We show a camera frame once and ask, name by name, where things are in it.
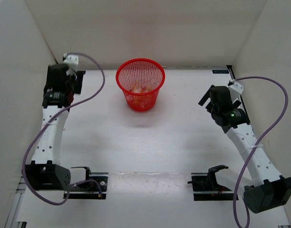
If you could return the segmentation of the clear plastic bottle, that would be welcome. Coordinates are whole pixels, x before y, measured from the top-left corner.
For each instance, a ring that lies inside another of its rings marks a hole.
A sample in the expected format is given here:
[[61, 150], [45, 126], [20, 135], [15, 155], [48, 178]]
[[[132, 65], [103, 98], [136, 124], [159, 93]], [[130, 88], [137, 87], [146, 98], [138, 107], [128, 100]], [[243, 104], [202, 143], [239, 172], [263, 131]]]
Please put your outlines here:
[[145, 87], [151, 87], [153, 90], [155, 90], [158, 86], [160, 85], [160, 81], [157, 79], [157, 78], [151, 78], [150, 80], [148, 80], [148, 81], [146, 81], [146, 82], [144, 82], [141, 86], [142, 86], [142, 89], [143, 89], [143, 93], [145, 93], [144, 92], [144, 88]]

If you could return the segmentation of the small bottle yellow cap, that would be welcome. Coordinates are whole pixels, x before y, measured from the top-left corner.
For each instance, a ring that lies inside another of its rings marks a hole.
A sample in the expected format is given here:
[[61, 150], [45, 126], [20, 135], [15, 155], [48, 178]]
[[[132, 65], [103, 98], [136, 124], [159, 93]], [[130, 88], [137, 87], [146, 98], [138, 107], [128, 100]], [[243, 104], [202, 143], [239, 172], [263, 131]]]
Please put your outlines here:
[[143, 91], [143, 89], [142, 89], [142, 86], [135, 86], [132, 90], [131, 90], [131, 92], [132, 93], [137, 93], [137, 94], [140, 94], [140, 93], [142, 93], [142, 91]]

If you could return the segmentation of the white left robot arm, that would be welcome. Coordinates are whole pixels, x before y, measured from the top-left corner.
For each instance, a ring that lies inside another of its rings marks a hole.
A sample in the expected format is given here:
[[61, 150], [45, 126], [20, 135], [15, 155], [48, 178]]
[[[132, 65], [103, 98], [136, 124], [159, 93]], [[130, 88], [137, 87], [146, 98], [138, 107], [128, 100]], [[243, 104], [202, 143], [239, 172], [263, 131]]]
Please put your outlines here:
[[25, 165], [27, 180], [35, 190], [69, 189], [70, 171], [60, 165], [60, 146], [69, 111], [55, 114], [70, 106], [74, 95], [81, 93], [84, 74], [78, 70], [78, 63], [48, 66], [42, 101], [42, 125], [47, 128], [36, 140], [31, 162]]

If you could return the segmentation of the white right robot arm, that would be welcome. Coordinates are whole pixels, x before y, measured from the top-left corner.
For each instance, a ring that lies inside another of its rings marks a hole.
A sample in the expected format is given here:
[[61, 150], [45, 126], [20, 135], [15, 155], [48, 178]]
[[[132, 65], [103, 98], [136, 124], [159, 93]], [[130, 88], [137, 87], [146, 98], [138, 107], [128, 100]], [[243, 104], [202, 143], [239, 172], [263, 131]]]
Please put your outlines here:
[[239, 108], [243, 86], [210, 86], [199, 101], [215, 123], [233, 142], [242, 159], [247, 162], [251, 183], [244, 184], [242, 197], [248, 208], [257, 214], [287, 203], [291, 196], [291, 177], [283, 177], [257, 142], [251, 122]]

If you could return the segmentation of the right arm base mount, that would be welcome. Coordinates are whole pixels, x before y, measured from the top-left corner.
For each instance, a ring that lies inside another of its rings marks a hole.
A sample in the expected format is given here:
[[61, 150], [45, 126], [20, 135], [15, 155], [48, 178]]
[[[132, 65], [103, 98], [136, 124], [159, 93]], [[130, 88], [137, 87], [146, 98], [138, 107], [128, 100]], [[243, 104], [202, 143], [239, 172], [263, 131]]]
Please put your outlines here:
[[218, 165], [208, 169], [207, 173], [191, 173], [191, 179], [187, 182], [192, 186], [194, 201], [232, 201], [231, 189], [222, 186], [216, 179], [216, 173], [226, 170], [226, 165]]

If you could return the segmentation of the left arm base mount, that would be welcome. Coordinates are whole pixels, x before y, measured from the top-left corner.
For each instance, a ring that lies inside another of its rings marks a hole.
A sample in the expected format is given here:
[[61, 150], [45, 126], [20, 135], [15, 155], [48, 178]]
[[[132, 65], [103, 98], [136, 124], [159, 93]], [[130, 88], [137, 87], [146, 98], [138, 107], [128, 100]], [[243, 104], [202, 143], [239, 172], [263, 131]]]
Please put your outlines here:
[[105, 200], [108, 172], [92, 172], [87, 166], [71, 167], [69, 200]]

